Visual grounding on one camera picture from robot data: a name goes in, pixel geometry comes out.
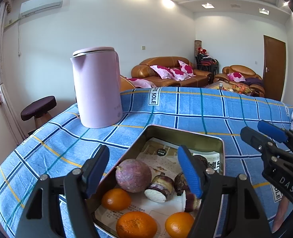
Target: newspaper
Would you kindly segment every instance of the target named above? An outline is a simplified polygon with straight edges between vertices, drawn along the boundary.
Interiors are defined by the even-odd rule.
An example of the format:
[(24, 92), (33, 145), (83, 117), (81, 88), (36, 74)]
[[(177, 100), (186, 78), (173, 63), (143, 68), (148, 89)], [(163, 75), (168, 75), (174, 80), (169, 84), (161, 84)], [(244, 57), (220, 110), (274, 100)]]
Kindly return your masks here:
[[(182, 172), (181, 166), (177, 159), (177, 149), (178, 146), (159, 140), (157, 138), (152, 138), (146, 142), (141, 153), (136, 158), (144, 163), (146, 163), (152, 172), (152, 179), (164, 173), (171, 179), (175, 179), (176, 175)], [(195, 150), (190, 150), (193, 155), (202, 155), (205, 157), (209, 163), (209, 166), (219, 170), (220, 160), (218, 152), (200, 152)], [(158, 230), (155, 238), (170, 238), (165, 230), (166, 219), (176, 213), (184, 211), (182, 208), (182, 196), (177, 196), (174, 193), (172, 199), (166, 201), (165, 203), (157, 203), (146, 198), (143, 192), (139, 193), (129, 193), (131, 197), (131, 205), (129, 208), (122, 211), (110, 211), (100, 206), (95, 211), (95, 217), (98, 221), (108, 226), (113, 233), (116, 234), (116, 223), (117, 220), (125, 213), (130, 211), (143, 211), (149, 214), (157, 222)]]

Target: pink electric kettle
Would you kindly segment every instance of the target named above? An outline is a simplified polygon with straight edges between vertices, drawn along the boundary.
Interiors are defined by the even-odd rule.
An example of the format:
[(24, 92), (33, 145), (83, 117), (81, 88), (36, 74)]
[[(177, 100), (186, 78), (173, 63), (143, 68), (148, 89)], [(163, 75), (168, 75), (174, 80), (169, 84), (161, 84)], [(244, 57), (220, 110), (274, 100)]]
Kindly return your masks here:
[(119, 57), (113, 47), (78, 50), (71, 58), (81, 123), (111, 126), (122, 118)]

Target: curtain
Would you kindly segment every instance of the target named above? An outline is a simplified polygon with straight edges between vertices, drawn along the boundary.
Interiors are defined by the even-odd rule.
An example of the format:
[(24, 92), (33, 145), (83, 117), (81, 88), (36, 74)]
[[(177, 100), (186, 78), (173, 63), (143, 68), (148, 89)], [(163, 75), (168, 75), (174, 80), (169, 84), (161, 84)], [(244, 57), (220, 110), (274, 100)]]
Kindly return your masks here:
[(2, 74), (2, 40), (3, 40), (3, 30), (6, 15), (11, 11), (12, 0), (3, 0), (0, 4), (0, 103), (2, 107), (3, 114), (5, 116), (6, 124), (16, 142), (19, 145), (26, 137), (27, 133), (20, 126), (17, 114), (14, 111), (12, 103), (9, 98), (9, 94), (6, 91), (6, 87), (3, 83)]

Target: kettle lid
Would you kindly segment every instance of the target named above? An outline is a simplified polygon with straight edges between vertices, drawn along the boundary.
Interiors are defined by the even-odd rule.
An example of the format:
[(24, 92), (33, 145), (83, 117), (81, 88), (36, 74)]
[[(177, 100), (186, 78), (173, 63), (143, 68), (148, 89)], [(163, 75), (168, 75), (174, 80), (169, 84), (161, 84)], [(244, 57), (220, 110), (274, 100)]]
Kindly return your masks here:
[(105, 51), (105, 50), (114, 50), (113, 47), (88, 47), (84, 49), (77, 50), (73, 52), (73, 56), (77, 56), (79, 54), (87, 54), (95, 51)]

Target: coffee table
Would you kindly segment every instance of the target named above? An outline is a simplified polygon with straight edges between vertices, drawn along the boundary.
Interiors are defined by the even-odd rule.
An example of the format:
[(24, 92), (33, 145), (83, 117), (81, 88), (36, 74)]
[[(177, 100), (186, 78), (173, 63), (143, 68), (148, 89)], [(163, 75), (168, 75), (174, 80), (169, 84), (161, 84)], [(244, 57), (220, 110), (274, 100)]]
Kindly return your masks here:
[[(223, 87), (225, 87), (225, 88), (233, 88), (233, 85), (230, 85), (229, 83), (224, 82), (224, 81), (217, 81), (217, 82), (215, 82), (213, 84), (209, 84), (209, 85), (207, 85), (207, 86), (205, 86), (203, 88), (219, 89), (219, 83), (222, 83), (223, 84)], [(246, 93), (246, 94), (242, 94), (242, 95), (253, 96), (254, 93), (255, 93), (254, 90), (252, 90), (251, 92)]]

